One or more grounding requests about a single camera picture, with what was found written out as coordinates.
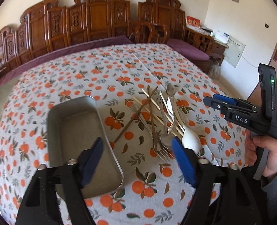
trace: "metal bolt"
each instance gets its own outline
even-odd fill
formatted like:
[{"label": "metal bolt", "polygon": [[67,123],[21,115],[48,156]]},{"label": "metal bolt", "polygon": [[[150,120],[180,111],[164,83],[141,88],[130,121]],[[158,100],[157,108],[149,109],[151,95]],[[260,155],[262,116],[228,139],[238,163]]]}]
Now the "metal bolt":
[{"label": "metal bolt", "polygon": [[200,158],[199,159],[199,163],[201,163],[201,164],[208,164],[209,161],[206,158]]},{"label": "metal bolt", "polygon": [[46,168],[47,168],[47,166],[45,164],[40,164],[37,169],[38,170],[44,170]]},{"label": "metal bolt", "polygon": [[232,169],[232,170],[238,170],[238,166],[235,164],[235,163],[232,163],[229,165],[229,167]]},{"label": "metal bolt", "polygon": [[68,165],[75,165],[77,162],[77,159],[70,159],[68,160]]}]

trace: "white access panel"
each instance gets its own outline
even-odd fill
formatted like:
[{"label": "white access panel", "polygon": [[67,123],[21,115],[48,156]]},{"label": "white access panel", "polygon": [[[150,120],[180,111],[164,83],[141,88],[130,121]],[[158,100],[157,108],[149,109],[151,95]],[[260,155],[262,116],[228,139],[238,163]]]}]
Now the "white access panel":
[{"label": "white access panel", "polygon": [[225,49],[225,60],[233,67],[236,67],[246,45],[234,39],[232,36],[230,36],[227,45],[229,46],[229,48]]}]

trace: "baking pan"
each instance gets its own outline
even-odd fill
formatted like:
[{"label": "baking pan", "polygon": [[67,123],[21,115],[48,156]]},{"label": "baking pan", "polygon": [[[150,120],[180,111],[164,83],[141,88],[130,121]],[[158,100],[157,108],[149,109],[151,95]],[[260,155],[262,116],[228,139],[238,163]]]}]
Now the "baking pan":
[{"label": "baking pan", "polygon": [[[97,137],[104,142],[104,151],[91,182],[82,190],[83,198],[99,196],[119,189],[123,183],[122,169],[110,147],[95,99],[79,97],[54,106],[48,114],[48,150],[51,167],[58,167],[78,158],[91,148]],[[61,185],[56,186],[64,199]]]}]

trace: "floral tablecloth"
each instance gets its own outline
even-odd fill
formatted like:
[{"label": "floral tablecloth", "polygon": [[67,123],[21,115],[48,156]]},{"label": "floral tablecloth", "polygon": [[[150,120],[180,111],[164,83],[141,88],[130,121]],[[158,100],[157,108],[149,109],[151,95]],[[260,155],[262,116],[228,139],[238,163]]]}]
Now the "floral tablecloth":
[{"label": "floral tablecloth", "polygon": [[[93,96],[106,134],[113,141],[133,112],[141,89],[164,90],[172,83],[178,107],[202,143],[200,155],[215,165],[244,165],[244,131],[226,122],[202,100],[222,90],[189,60],[161,44],[110,46],[67,55],[24,72],[14,86],[0,121],[0,210],[14,224],[23,194],[40,163],[49,166],[47,115],[60,102]],[[142,113],[146,120],[147,112]],[[157,134],[163,130],[158,122]],[[140,121],[134,121],[111,147],[124,172],[122,189],[85,202],[97,225],[177,224],[183,219],[194,189],[184,182],[176,160],[162,161]],[[211,198],[219,195],[213,188]],[[70,224],[59,198],[64,224]]]}]

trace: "hand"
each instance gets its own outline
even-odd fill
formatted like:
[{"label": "hand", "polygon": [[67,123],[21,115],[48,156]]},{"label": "hand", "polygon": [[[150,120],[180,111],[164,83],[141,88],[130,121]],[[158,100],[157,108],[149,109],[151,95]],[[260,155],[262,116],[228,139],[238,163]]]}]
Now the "hand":
[{"label": "hand", "polygon": [[246,129],[245,132],[247,135],[244,143],[245,162],[253,166],[257,160],[257,155],[255,153],[256,146],[267,148],[269,150],[268,160],[262,175],[267,177],[269,181],[273,180],[277,175],[277,140],[270,136],[255,136],[253,140],[251,140],[251,131]]}]

